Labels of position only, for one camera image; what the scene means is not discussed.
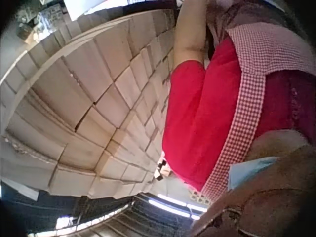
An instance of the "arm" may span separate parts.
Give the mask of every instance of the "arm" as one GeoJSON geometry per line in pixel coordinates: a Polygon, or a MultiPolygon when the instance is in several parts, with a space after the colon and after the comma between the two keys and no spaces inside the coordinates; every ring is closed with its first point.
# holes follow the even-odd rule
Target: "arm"
{"type": "Polygon", "coordinates": [[[204,63],[208,0],[184,0],[174,42],[174,68],[187,60],[204,63]]]}

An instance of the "apron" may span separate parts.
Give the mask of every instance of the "apron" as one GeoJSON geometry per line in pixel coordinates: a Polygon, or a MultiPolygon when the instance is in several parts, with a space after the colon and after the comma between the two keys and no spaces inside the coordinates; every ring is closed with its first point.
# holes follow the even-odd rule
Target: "apron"
{"type": "Polygon", "coordinates": [[[227,190],[230,165],[243,162],[254,140],[265,95],[266,75],[299,70],[316,76],[312,48],[282,25],[257,22],[239,25],[226,32],[236,49],[241,82],[228,137],[201,191],[211,202],[227,190]]]}

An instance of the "red shirt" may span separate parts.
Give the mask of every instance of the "red shirt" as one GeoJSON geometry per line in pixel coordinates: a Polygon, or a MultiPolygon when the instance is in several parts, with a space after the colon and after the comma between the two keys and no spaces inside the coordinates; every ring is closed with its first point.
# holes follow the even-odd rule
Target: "red shirt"
{"type": "MultiPolygon", "coordinates": [[[[216,48],[206,70],[197,61],[186,61],[171,75],[162,148],[171,169],[198,191],[226,141],[240,78],[238,57],[229,37],[216,48]]],[[[268,75],[255,138],[271,130],[296,129],[314,141],[315,92],[315,78],[306,73],[268,75]]]]}

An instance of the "gingham apron strap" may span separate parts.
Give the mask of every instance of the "gingham apron strap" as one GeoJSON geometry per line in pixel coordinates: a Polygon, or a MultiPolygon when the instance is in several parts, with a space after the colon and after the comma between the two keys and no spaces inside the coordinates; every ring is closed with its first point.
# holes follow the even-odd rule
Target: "gingham apron strap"
{"type": "Polygon", "coordinates": [[[242,162],[251,146],[261,115],[266,75],[280,70],[301,70],[316,75],[311,49],[286,28],[255,23],[230,29],[228,33],[235,45],[242,74],[228,137],[202,189],[211,201],[227,190],[230,165],[242,162]]]}

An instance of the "woman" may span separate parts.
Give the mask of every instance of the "woman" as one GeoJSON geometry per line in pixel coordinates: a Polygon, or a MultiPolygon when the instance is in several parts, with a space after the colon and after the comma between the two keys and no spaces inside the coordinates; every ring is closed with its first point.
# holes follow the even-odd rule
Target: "woman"
{"type": "Polygon", "coordinates": [[[171,169],[211,201],[228,189],[233,164],[316,140],[312,49],[267,3],[214,4],[185,0],[181,8],[163,137],[171,169]],[[206,25],[216,50],[205,70],[206,25]]]}

